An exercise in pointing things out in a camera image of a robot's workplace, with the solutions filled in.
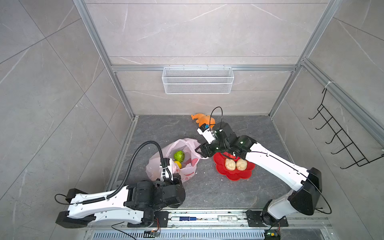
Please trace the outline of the beige fake bun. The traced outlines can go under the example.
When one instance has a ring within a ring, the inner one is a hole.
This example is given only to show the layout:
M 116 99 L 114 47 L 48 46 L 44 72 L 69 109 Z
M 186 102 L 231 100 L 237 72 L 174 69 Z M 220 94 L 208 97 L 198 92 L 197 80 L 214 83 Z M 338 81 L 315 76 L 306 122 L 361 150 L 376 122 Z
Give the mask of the beige fake bun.
M 248 167 L 248 162 L 243 159 L 239 159 L 236 161 L 236 168 L 239 171 L 245 171 Z
M 226 159 L 225 160 L 225 168 L 228 171 L 234 171 L 237 169 L 236 162 L 232 159 Z

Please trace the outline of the red flower-shaped plate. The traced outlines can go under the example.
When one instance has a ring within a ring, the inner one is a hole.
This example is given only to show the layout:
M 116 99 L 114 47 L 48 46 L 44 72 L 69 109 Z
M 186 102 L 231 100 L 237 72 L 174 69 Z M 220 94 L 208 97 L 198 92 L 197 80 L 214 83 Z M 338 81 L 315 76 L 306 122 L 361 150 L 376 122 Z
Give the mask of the red flower-shaped plate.
M 216 170 L 221 175 L 226 176 L 231 181 L 238 181 L 240 179 L 249 179 L 252 176 L 252 172 L 255 169 L 255 164 L 247 162 L 247 168 L 243 171 L 238 170 L 235 168 L 235 170 L 230 171 L 225 167 L 225 161 L 228 157 L 228 153 L 216 153 L 213 156 L 213 160 L 216 164 Z

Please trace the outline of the pink plastic bag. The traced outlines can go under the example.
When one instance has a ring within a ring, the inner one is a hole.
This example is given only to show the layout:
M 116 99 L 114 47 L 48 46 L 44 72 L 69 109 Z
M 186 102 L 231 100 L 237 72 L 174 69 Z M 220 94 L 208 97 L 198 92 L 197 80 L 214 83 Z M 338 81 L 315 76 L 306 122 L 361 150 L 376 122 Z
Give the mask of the pink plastic bag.
M 197 164 L 202 159 L 195 149 L 200 146 L 200 143 L 196 139 L 179 139 L 162 149 L 165 158 L 171 160 L 171 172 L 173 175 L 179 174 L 182 181 L 185 182 L 191 179 L 197 170 Z M 177 151 L 185 152 L 185 160 L 181 163 L 182 168 L 174 163 L 174 153 Z M 162 179 L 162 166 L 159 153 L 156 153 L 149 159 L 149 163 L 146 166 L 146 174 L 152 181 Z

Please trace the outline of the yellow fake banana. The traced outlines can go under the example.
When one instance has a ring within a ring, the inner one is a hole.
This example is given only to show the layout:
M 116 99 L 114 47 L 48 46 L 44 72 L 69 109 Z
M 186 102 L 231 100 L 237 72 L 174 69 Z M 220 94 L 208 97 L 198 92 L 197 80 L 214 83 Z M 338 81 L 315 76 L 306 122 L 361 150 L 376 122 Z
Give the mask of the yellow fake banana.
M 182 168 L 182 164 L 179 161 L 174 161 L 174 163 L 179 167 L 179 169 Z

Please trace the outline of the green fake fruit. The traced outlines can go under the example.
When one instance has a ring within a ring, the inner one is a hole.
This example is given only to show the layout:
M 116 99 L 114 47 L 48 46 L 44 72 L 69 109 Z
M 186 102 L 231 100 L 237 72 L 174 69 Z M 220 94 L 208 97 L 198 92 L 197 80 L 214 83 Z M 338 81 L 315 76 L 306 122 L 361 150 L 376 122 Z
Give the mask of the green fake fruit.
M 182 163 L 185 160 L 185 152 L 183 151 L 177 151 L 174 153 L 174 160 Z

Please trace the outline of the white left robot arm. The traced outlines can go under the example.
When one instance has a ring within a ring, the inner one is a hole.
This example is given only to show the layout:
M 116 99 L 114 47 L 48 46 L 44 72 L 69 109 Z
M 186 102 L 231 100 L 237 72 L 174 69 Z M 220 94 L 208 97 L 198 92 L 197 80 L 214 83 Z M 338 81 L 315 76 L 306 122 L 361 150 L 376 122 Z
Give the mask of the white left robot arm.
M 149 227 L 155 213 L 163 208 L 178 208 L 186 198 L 179 173 L 162 172 L 156 181 L 140 181 L 120 190 L 87 194 L 70 189 L 66 195 L 66 211 L 58 214 L 56 224 L 66 229 L 85 228 L 89 223 L 122 221 L 129 228 Z

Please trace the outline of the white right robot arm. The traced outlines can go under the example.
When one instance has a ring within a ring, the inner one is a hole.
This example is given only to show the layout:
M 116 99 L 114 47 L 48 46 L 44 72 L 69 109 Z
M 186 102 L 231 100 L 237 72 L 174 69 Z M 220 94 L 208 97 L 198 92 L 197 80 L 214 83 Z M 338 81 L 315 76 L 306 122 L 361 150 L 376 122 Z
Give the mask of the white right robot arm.
M 247 135 L 238 137 L 225 122 L 213 127 L 203 124 L 197 131 L 206 140 L 196 148 L 196 152 L 202 157 L 210 158 L 216 153 L 228 153 L 260 166 L 291 188 L 287 194 L 266 203 L 261 213 L 265 225 L 275 226 L 281 219 L 293 213 L 306 216 L 314 214 L 322 194 L 322 174 L 319 170 L 297 166 Z

